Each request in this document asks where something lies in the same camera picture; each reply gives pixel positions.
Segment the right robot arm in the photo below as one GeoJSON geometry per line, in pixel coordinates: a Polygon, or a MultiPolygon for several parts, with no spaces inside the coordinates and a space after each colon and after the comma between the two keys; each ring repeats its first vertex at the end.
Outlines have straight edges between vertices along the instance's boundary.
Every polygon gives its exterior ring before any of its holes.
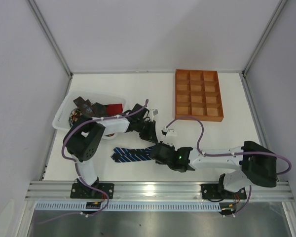
{"type": "Polygon", "coordinates": [[[178,172],[205,168],[229,169],[219,178],[219,191],[235,193],[241,188],[257,185],[274,188],[277,183],[276,162],[273,152],[253,142],[227,150],[203,150],[181,147],[175,149],[159,143],[152,149],[150,158],[178,172]]]}

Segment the aluminium front rail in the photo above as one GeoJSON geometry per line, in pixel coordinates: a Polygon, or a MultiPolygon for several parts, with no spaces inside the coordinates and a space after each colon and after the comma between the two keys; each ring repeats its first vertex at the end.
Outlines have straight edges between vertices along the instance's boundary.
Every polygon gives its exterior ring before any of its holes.
{"type": "MultiPolygon", "coordinates": [[[[202,182],[111,182],[117,201],[196,201],[201,199],[202,182]]],[[[69,200],[73,181],[32,181],[25,200],[69,200]]],[[[275,188],[252,186],[251,202],[292,202],[288,182],[275,188]]]]}

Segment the brown patterned tie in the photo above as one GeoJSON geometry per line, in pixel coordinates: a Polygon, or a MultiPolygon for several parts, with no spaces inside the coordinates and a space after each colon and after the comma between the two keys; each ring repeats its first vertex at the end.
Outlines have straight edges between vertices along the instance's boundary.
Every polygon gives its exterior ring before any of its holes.
{"type": "Polygon", "coordinates": [[[81,96],[73,100],[74,104],[80,109],[80,111],[90,117],[107,117],[107,107],[100,103],[92,104],[89,100],[84,100],[81,96]]]}

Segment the floral multicolour tie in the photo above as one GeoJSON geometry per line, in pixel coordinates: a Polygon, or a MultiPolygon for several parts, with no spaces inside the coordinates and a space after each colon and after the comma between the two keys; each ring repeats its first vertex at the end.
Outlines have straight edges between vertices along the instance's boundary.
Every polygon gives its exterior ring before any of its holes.
{"type": "Polygon", "coordinates": [[[76,108],[72,110],[69,116],[69,125],[70,127],[73,126],[73,124],[79,119],[79,117],[82,115],[82,112],[80,111],[79,108],[76,108]]]}

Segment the white plastic bin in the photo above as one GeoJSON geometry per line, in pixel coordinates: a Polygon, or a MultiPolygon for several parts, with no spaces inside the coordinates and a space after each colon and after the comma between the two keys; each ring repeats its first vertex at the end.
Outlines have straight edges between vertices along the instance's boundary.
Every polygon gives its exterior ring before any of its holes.
{"type": "MultiPolygon", "coordinates": [[[[61,106],[59,107],[52,125],[55,129],[68,132],[70,130],[69,118],[71,112],[77,107],[74,104],[74,99],[82,97],[84,100],[90,100],[91,103],[98,102],[103,105],[107,104],[122,104],[126,108],[125,98],[115,94],[103,94],[87,90],[72,90],[70,91],[61,106]]],[[[127,130],[129,122],[125,118],[110,119],[101,121],[100,124],[105,126],[105,131],[102,138],[112,140],[117,136],[117,133],[123,133],[127,130]]]]}

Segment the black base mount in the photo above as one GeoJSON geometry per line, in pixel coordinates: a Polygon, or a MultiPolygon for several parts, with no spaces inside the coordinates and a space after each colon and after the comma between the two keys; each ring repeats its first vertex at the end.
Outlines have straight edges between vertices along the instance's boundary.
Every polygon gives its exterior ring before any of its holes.
{"type": "MultiPolygon", "coordinates": [[[[107,193],[109,199],[113,198],[114,184],[99,183],[97,189],[107,193]]],[[[73,183],[70,198],[72,199],[102,199],[103,194],[84,186],[82,183],[73,183]]]]}
{"type": "Polygon", "coordinates": [[[201,184],[201,195],[203,199],[211,202],[220,202],[227,198],[227,195],[219,192],[218,184],[201,184]]]}

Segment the orange compartment tray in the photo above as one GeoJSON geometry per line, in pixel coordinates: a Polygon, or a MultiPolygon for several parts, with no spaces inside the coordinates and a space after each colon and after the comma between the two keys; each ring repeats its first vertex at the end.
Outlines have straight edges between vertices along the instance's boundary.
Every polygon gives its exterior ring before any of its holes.
{"type": "Polygon", "coordinates": [[[177,69],[175,118],[221,122],[224,118],[218,72],[177,69]]]}

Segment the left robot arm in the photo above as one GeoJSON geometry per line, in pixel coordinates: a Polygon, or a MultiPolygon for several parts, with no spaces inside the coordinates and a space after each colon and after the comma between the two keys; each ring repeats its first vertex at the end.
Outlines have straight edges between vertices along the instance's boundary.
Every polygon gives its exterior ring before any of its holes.
{"type": "Polygon", "coordinates": [[[99,178],[92,158],[101,140],[108,135],[137,132],[140,139],[156,144],[158,139],[154,118],[157,114],[158,110],[148,109],[147,104],[136,104],[132,110],[110,117],[81,115],[63,140],[62,157],[74,162],[82,186],[96,190],[99,178]]]}

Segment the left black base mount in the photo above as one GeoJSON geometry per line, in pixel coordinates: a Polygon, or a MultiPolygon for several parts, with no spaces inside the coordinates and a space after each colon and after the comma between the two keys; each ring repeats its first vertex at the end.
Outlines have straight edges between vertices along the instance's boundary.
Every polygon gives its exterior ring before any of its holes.
{"type": "MultiPolygon", "coordinates": [[[[109,199],[113,198],[114,184],[99,183],[97,189],[107,193],[109,199]]],[[[84,186],[82,183],[73,183],[70,198],[72,199],[102,199],[103,194],[84,186]]]]}

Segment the red tie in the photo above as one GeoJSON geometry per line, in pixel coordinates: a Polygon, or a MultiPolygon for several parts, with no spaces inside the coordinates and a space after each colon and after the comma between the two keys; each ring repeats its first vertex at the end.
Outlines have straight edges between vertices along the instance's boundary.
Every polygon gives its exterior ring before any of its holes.
{"type": "Polygon", "coordinates": [[[115,116],[117,114],[121,114],[123,112],[123,105],[122,104],[108,104],[106,105],[107,115],[108,116],[115,116]]]}

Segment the navy blue striped tie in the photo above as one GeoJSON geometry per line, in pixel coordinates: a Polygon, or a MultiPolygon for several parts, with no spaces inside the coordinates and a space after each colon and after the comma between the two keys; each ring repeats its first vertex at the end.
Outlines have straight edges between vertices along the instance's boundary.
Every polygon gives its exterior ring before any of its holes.
{"type": "Polygon", "coordinates": [[[145,149],[127,149],[116,147],[113,150],[111,159],[116,163],[150,161],[152,160],[150,154],[154,148],[155,146],[150,146],[145,149]]]}

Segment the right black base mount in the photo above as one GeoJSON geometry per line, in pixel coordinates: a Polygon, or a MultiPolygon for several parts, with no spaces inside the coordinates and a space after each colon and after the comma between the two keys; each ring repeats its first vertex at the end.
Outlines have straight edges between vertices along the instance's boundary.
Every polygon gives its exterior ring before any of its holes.
{"type": "Polygon", "coordinates": [[[220,202],[227,198],[227,195],[219,192],[218,184],[201,184],[201,195],[203,199],[211,202],[220,202]]]}

